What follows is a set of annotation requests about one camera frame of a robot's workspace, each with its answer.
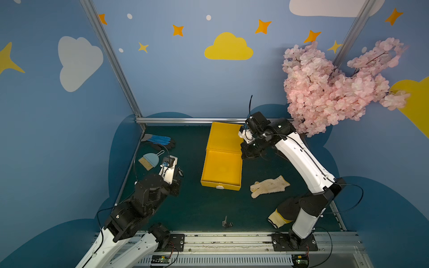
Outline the yellow top drawer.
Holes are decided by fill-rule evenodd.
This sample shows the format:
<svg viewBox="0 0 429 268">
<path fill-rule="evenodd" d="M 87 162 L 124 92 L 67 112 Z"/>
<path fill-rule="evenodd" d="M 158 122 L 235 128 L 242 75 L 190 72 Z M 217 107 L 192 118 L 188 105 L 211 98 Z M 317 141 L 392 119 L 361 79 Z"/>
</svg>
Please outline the yellow top drawer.
<svg viewBox="0 0 429 268">
<path fill-rule="evenodd" d="M 239 191 L 241 176 L 241 155 L 215 150 L 206 152 L 201 177 L 202 186 Z"/>
</svg>

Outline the dark metal key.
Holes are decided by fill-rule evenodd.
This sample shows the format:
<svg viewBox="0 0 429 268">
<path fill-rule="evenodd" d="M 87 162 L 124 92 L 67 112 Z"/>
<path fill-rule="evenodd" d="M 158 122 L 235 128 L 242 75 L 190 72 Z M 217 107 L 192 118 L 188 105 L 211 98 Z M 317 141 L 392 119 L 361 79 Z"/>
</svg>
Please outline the dark metal key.
<svg viewBox="0 0 429 268">
<path fill-rule="evenodd" d="M 233 223 L 229 222 L 227 220 L 227 216 L 225 216 L 224 220 L 222 221 L 222 227 L 223 228 L 231 228 L 231 227 L 233 227 Z"/>
</svg>

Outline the yellow drawer cabinet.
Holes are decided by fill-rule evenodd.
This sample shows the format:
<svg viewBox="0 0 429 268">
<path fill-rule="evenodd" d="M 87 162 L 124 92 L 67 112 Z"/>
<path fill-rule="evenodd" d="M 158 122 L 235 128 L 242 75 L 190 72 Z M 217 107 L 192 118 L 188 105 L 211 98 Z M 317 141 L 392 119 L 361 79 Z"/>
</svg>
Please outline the yellow drawer cabinet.
<svg viewBox="0 0 429 268">
<path fill-rule="evenodd" d="M 244 141 L 239 136 L 241 125 L 214 122 L 211 125 L 207 150 L 222 151 L 231 154 L 241 154 L 241 143 Z"/>
</svg>

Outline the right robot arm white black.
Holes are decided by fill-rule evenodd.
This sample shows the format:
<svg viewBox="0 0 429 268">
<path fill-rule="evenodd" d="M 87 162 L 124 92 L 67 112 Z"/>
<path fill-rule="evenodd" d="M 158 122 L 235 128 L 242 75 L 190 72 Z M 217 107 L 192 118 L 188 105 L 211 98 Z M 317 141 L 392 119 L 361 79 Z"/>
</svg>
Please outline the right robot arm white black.
<svg viewBox="0 0 429 268">
<path fill-rule="evenodd" d="M 254 159 L 268 147 L 278 150 L 304 179 L 308 193 L 288 198 L 277 206 L 268 221 L 279 228 L 292 223 L 287 243 L 295 251 L 303 250 L 312 241 L 312 232 L 318 219 L 334 198 L 345 187 L 342 178 L 336 179 L 312 155 L 293 125 L 285 118 L 270 121 L 260 112 L 246 119 L 239 136 L 243 138 L 242 159 Z"/>
</svg>

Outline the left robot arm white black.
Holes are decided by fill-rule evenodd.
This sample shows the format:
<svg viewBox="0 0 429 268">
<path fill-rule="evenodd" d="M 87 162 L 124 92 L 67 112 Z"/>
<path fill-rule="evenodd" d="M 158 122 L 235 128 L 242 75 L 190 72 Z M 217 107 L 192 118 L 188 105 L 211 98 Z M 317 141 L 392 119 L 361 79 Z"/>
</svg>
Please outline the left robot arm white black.
<svg viewBox="0 0 429 268">
<path fill-rule="evenodd" d="M 166 182 L 162 176 L 150 174 L 135 184 L 134 193 L 112 208 L 100 233 L 78 268 L 132 268 L 145 256 L 156 251 L 178 251 L 170 239 L 171 232 L 162 224 L 153 224 L 132 247 L 117 255 L 137 232 L 148 223 L 168 196 L 177 196 L 182 177 Z"/>
</svg>

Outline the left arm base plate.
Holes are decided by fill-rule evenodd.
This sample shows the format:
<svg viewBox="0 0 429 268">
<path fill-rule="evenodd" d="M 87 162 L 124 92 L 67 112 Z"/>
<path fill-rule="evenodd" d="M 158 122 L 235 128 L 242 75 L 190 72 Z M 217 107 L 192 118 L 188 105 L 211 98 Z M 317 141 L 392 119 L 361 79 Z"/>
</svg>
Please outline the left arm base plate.
<svg viewBox="0 0 429 268">
<path fill-rule="evenodd" d="M 169 235 L 169 238 L 162 239 L 161 243 L 158 245 L 156 252 L 168 252 L 172 250 L 178 250 L 183 252 L 185 243 L 185 234 L 184 233 L 172 233 Z"/>
</svg>

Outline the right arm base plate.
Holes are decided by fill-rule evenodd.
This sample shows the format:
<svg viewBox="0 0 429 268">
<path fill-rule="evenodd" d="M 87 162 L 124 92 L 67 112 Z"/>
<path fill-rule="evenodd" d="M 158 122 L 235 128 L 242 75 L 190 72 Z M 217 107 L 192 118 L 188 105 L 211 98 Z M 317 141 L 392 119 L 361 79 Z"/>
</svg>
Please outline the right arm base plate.
<svg viewBox="0 0 429 268">
<path fill-rule="evenodd" d="M 270 236 L 275 252 L 318 251 L 318 246 L 313 234 L 310 234 L 306 239 L 301 239 L 294 234 L 290 236 L 288 233 L 280 232 L 276 232 Z"/>
</svg>

